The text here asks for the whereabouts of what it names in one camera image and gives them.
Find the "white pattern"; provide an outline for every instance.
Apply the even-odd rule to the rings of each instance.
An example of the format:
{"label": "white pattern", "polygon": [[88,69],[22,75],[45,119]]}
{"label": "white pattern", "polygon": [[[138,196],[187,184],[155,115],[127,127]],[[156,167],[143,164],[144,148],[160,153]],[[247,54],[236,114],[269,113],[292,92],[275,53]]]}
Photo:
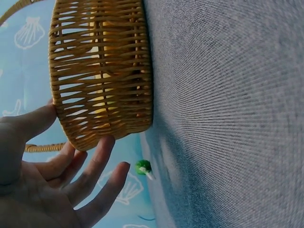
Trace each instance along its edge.
{"label": "white pattern", "polygon": [[124,225],[123,228],[149,228],[149,227],[145,225],[128,224],[128,225]]}
{"label": "white pattern", "polygon": [[16,104],[15,104],[15,109],[12,112],[4,110],[2,112],[2,114],[3,114],[3,116],[16,116],[16,115],[20,115],[20,109],[21,109],[21,100],[18,99],[16,101]]}
{"label": "white pattern", "polygon": [[[103,180],[106,177],[109,177],[112,174],[112,171],[103,175],[98,180],[98,185],[102,188],[104,185],[102,184]],[[118,201],[122,204],[129,205],[130,200],[137,196],[139,193],[143,191],[143,184],[139,181],[139,179],[133,176],[131,173],[128,173],[127,180],[125,182],[123,190],[120,192],[115,201]]]}
{"label": "white pattern", "polygon": [[45,35],[43,27],[39,24],[40,17],[26,18],[26,24],[15,34],[15,45],[23,50],[33,47]]}
{"label": "white pattern", "polygon": [[1,28],[7,28],[9,26],[9,24],[5,21],[3,22],[3,24],[0,26]]}

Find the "gray upholstery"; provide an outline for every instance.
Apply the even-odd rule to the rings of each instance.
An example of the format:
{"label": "gray upholstery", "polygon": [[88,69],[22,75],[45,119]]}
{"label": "gray upholstery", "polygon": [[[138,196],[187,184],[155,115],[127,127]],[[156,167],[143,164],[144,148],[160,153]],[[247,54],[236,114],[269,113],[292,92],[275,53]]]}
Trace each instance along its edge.
{"label": "gray upholstery", "polygon": [[304,2],[145,7],[158,227],[304,227]]}

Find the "woven basket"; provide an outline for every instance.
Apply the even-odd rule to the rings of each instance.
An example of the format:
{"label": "woven basket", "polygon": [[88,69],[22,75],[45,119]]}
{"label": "woven basket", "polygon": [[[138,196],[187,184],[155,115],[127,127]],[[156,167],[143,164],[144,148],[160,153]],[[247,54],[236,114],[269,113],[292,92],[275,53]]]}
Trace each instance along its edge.
{"label": "woven basket", "polygon": [[[20,0],[1,18],[41,0]],[[72,145],[86,151],[152,122],[152,77],[141,0],[56,0],[49,31],[53,102]],[[27,145],[60,150],[63,143]]]}

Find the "basket handle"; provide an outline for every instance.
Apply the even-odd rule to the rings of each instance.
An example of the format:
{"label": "basket handle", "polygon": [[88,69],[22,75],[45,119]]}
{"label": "basket handle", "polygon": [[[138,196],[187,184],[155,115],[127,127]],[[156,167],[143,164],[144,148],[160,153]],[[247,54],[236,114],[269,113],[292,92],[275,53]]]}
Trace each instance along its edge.
{"label": "basket handle", "polygon": [[10,18],[14,13],[19,11],[20,9],[33,4],[38,1],[43,1],[43,0],[19,0],[17,1],[11,8],[6,11],[2,17],[0,18],[0,26],[8,19]]}
{"label": "basket handle", "polygon": [[[43,0],[19,0],[16,2],[11,8],[9,8],[3,15],[0,17],[0,26],[10,18],[14,13],[23,9],[24,7],[31,5],[35,2],[43,1]],[[51,144],[51,145],[43,145],[36,146],[32,144],[27,144],[25,146],[26,152],[48,152],[48,151],[60,151],[63,147],[64,143]]]}
{"label": "basket handle", "polygon": [[43,145],[37,146],[33,144],[26,144],[25,152],[49,152],[49,151],[60,151],[65,143],[51,144],[51,145]]}

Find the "small green toy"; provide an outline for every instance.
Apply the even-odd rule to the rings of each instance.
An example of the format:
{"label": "small green toy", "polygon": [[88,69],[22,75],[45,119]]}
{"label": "small green toy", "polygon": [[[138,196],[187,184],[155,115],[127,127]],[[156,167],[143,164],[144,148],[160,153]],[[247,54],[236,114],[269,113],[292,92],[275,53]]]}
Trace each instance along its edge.
{"label": "small green toy", "polygon": [[147,160],[140,160],[136,163],[135,169],[137,174],[146,175],[150,180],[154,180],[153,175],[151,174],[151,164]]}

